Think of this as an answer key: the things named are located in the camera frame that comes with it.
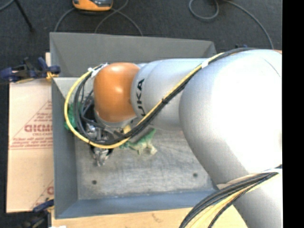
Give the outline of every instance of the cardboard sheet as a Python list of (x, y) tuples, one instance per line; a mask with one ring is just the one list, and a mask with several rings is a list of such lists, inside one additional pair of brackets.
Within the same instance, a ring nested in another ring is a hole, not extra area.
[(31, 211), (54, 195), (51, 83), (11, 83), (9, 98), (6, 212)]

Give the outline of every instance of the wooden board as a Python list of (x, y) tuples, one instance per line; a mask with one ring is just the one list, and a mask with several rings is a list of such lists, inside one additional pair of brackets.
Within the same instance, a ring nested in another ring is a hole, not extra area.
[[(178, 228), (189, 209), (173, 209), (133, 214), (52, 219), (52, 226), (66, 228)], [(247, 228), (234, 206), (228, 208), (213, 228)]]

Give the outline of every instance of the black wire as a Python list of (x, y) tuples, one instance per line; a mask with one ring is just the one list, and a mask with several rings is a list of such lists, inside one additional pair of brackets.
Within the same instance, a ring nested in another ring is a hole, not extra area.
[[(118, 13), (122, 16), (124, 16), (125, 18), (127, 18), (135, 27), (136, 29), (139, 31), (140, 35), (143, 36), (143, 32), (141, 31), (141, 29), (139, 28), (139, 26), (134, 22), (134, 20), (132, 20), (129, 16), (127, 16), (126, 14), (122, 13), (121, 10), (128, 4), (129, 0), (126, 0), (126, 2), (118, 9), (113, 9), (111, 8), (110, 11), (113, 11), (113, 13), (107, 15), (102, 21), (99, 22), (99, 24), (97, 25), (97, 27), (95, 28), (94, 33), (97, 33), (99, 27), (111, 16), (113, 16), (114, 14)], [(71, 8), (68, 11), (66, 11), (58, 20), (54, 32), (57, 32), (59, 25), (61, 24), (61, 22), (65, 19), (65, 17), (70, 14), (71, 12), (73, 12), (74, 10), (76, 10), (75, 8)], [(99, 13), (99, 12), (95, 12), (95, 15), (103, 15), (104, 13)]]
[(277, 175), (277, 172), (270, 172), (270, 173), (261, 173), (258, 174), (254, 177), (248, 178), (246, 180), (237, 182), (235, 184), (232, 184), (228, 187), (225, 187), (219, 191), (216, 191), (214, 194), (211, 194), (210, 196), (208, 196), (207, 198), (203, 199), (201, 202), (199, 202), (189, 213), (188, 215), (185, 217), (185, 219), (182, 221), (180, 228), (184, 228), (186, 227), (187, 224), (189, 224), (189, 222), (196, 217), (199, 213), (201, 213), (205, 208), (209, 207), (210, 205), (229, 197), (231, 194), (236, 193), (237, 191), (240, 191), (250, 185), (253, 185), (252, 188), (254, 188), (256, 185), (261, 184), (262, 182), (274, 177), (275, 175)]
[(94, 33), (97, 33), (99, 27), (103, 24), (104, 21), (106, 21), (109, 17), (113, 16), (114, 14), (119, 13), (120, 15), (124, 16), (125, 18), (127, 18), (127, 19), (128, 19), (128, 20), (137, 28), (137, 30), (139, 31), (139, 33), (141, 34), (141, 36), (143, 36), (143, 33), (142, 33), (141, 29), (140, 29), (140, 28), (138, 27), (138, 25), (134, 22), (134, 20), (132, 20), (130, 17), (128, 17), (127, 15), (125, 15), (125, 14), (123, 14), (123, 13), (121, 12), (121, 10), (122, 10), (123, 8), (125, 8), (125, 6), (127, 6), (128, 2), (129, 2), (129, 0), (126, 0), (126, 1), (124, 2), (124, 4), (123, 4), (120, 8), (118, 8), (118, 9), (113, 9), (113, 8), (111, 8), (110, 10), (112, 10), (113, 13), (109, 14), (109, 15), (106, 16), (102, 21), (99, 22), (99, 24), (97, 25), (97, 27), (96, 27)]
[[(242, 51), (248, 51), (248, 50), (252, 50), (253, 48), (236, 48), (236, 49), (233, 49), (233, 50), (230, 50), (230, 51), (227, 51), (227, 52), (224, 52), (223, 54), (219, 55), (218, 57), (214, 58), (213, 60), (211, 60), (209, 62), (209, 64), (219, 60), (219, 59), (222, 59), (224, 57), (227, 57), (229, 55), (232, 55), (232, 54), (235, 54), (235, 53), (238, 53), (238, 52), (242, 52)], [(79, 117), (79, 113), (77, 111), (77, 104), (78, 104), (78, 99), (79, 99), (79, 95), (80, 95), (80, 91), (82, 90), (82, 87), (84, 87), (86, 81), (90, 78), (91, 76), (91, 73), (88, 74), (84, 80), (79, 84), (77, 90), (76, 90), (76, 93), (75, 93), (75, 96), (74, 96), (74, 118), (75, 118), (75, 122), (77, 124), (77, 127), (81, 130), (81, 132), (84, 132), (86, 137), (89, 139), (89, 141), (91, 142), (94, 142), (94, 143), (97, 143), (97, 144), (102, 144), (102, 145), (112, 145), (112, 144), (116, 144), (126, 138), (131, 138), (137, 134), (139, 134), (142, 130), (145, 129), (145, 127), (147, 127), (151, 121), (156, 117), (156, 115), (162, 110), (162, 108), (174, 97), (176, 96), (180, 91), (182, 91), (184, 89), (184, 87), (186, 86), (186, 84), (189, 82), (189, 80), (195, 75), (193, 74), (192, 76), (190, 76), (187, 80), (185, 80), (182, 84), (180, 84), (174, 91), (171, 92), (170, 95), (168, 95), (165, 99), (163, 99), (163, 102), (161, 102), (155, 109), (154, 111), (144, 120), (142, 121), (140, 124), (138, 124), (137, 126), (135, 126), (133, 129), (131, 129), (129, 132), (125, 133), (125, 134), (122, 134), (121, 136), (119, 136), (118, 138), (116, 139), (112, 139), (112, 140), (108, 140), (108, 141), (105, 141), (105, 140), (100, 140), (100, 141), (96, 141), (95, 139), (91, 138), (90, 136), (88, 136), (88, 134), (86, 134), (83, 126), (82, 126), (82, 123), (81, 123), (81, 119)]]
[(5, 8), (7, 8), (10, 4), (12, 4), (15, 0), (10, 0), (9, 2), (7, 2), (6, 4), (4, 4), (3, 6), (0, 7), (0, 12), (2, 10), (4, 10)]
[[(193, 1), (195, 1), (195, 0), (190, 0), (190, 2), (189, 2), (189, 10), (190, 10), (190, 12), (191, 12), (197, 19), (200, 19), (200, 20), (202, 20), (202, 21), (207, 22), (207, 21), (210, 21), (210, 20), (214, 19), (214, 18), (217, 17), (217, 15), (219, 14), (219, 4), (218, 4), (218, 1), (217, 1), (217, 0), (213, 0), (214, 4), (215, 4), (215, 6), (216, 6), (216, 8), (215, 8), (216, 11), (215, 11), (214, 15), (212, 15), (212, 16), (210, 16), (210, 17), (200, 16), (200, 15), (198, 15), (197, 13), (195, 13), (195, 12), (193, 11), (193, 9), (192, 9), (192, 3), (193, 3)], [(268, 41), (269, 41), (269, 44), (270, 44), (271, 49), (274, 49), (272, 40), (271, 40), (271, 38), (270, 38), (268, 32), (266, 31), (266, 29), (264, 28), (264, 26), (260, 23), (260, 21), (258, 21), (258, 19), (257, 19), (253, 14), (251, 14), (249, 11), (247, 11), (246, 9), (244, 9), (243, 7), (237, 5), (237, 4), (234, 3), (234, 2), (231, 2), (231, 1), (229, 1), (229, 0), (222, 0), (222, 1), (227, 2), (227, 3), (229, 3), (229, 4), (233, 5), (233, 6), (235, 6), (236, 8), (242, 10), (244, 13), (246, 13), (248, 16), (250, 16), (250, 17), (258, 24), (258, 26), (262, 29), (262, 31), (265, 33), (265, 35), (266, 35), (266, 37), (267, 37), (267, 39), (268, 39)]]

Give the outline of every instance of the green object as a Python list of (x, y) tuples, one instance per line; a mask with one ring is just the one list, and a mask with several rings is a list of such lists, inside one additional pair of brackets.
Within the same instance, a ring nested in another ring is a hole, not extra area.
[[(73, 113), (73, 103), (69, 105), (68, 107), (68, 110), (67, 110), (67, 117), (71, 123), (71, 125), (76, 128), (76, 122), (75, 122), (75, 118), (74, 118), (74, 113)], [(67, 122), (65, 121), (65, 128), (67, 130), (70, 130), (68, 125), (67, 125)]]
[(137, 153), (140, 155), (144, 149), (148, 148), (150, 150), (150, 154), (155, 154), (157, 152), (157, 149), (152, 144), (152, 138), (156, 132), (156, 129), (153, 129), (148, 134), (146, 134), (144, 137), (142, 137), (139, 141), (132, 143), (130, 141), (127, 141), (126, 143), (119, 146), (121, 149), (130, 148), (133, 150), (136, 150)]

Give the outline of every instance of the black floor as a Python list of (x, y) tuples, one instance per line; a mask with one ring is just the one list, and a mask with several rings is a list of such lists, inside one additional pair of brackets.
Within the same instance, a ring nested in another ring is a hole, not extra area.
[[(18, 65), (24, 57), (35, 61), (43, 56), (49, 50), (49, 33), (54, 31), (61, 16), (72, 8), (71, 0), (19, 0), (35, 29), (31, 32), (15, 3), (1, 9), (8, 1), (0, 0), (0, 70)], [(114, 0), (113, 8), (120, 8), (125, 1)], [(191, 14), (190, 0), (129, 0), (121, 12), (137, 24), (144, 36), (210, 40), (217, 52), (233, 49), (236, 45), (282, 49), (283, 0), (228, 1), (217, 0), (218, 15), (210, 21)], [(192, 9), (205, 17), (215, 12), (212, 0), (195, 0)], [(60, 23), (58, 31), (94, 33), (109, 14), (111, 12), (93, 16), (72, 11)], [(140, 36), (132, 22), (120, 14), (104, 21), (97, 33)], [(5, 214), (8, 86), (3, 82), (0, 85), (0, 119), (0, 227), (13, 227), (31, 214)]]

